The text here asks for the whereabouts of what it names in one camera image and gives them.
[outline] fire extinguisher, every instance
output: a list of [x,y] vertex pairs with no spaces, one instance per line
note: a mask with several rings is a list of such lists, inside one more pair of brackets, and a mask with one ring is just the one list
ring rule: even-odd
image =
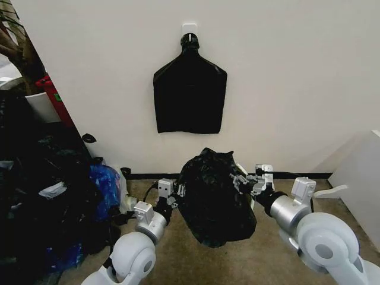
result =
[[74,126],[74,123],[69,113],[67,112],[67,109],[64,103],[62,102],[62,99],[59,96],[58,91],[53,84],[53,81],[50,79],[50,76],[46,75],[45,77],[37,81],[36,85],[38,87],[42,87],[45,90],[62,123],[64,123],[64,125],[68,128]]

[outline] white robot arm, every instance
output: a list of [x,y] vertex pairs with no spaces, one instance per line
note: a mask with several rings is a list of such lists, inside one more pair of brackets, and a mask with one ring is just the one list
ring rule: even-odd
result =
[[[281,238],[309,268],[330,273],[341,285],[380,284],[380,268],[359,256],[359,243],[352,229],[336,216],[312,213],[315,181],[297,178],[292,189],[294,198],[290,198],[274,191],[272,166],[257,165],[255,176],[239,167],[244,175],[231,175],[235,188],[241,193],[243,188],[249,189],[253,201],[261,204],[277,221]],[[136,285],[149,274],[156,261],[154,246],[163,236],[172,208],[176,207],[173,192],[173,182],[162,179],[159,203],[164,207],[154,211],[148,203],[137,203],[134,208],[138,219],[136,232],[120,237],[110,258],[82,285]],[[182,185],[178,194],[185,195]]]
[[134,206],[138,219],[136,232],[121,236],[107,261],[98,271],[89,275],[82,285],[137,285],[150,273],[156,263],[155,245],[170,221],[173,204],[172,199],[167,199],[173,192],[173,182],[161,179],[159,188],[161,200],[157,211],[149,203],[138,202]]

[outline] metal bracket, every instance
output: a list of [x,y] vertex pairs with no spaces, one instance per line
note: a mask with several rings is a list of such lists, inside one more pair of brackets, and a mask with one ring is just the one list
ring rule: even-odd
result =
[[294,180],[292,195],[294,202],[301,205],[310,205],[310,199],[313,197],[316,182],[307,177],[298,177]]
[[153,206],[151,204],[140,201],[136,204],[134,209],[139,222],[150,224],[154,216]]

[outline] black garbage bag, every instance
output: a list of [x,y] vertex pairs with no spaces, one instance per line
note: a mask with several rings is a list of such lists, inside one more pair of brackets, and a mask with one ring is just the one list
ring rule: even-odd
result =
[[195,238],[212,248],[251,237],[257,223],[248,198],[233,186],[230,174],[241,173],[232,154],[205,148],[184,165],[178,180],[186,190],[178,209]]
[[181,54],[154,74],[157,130],[217,134],[227,72],[199,55],[195,34],[185,34],[180,43]]

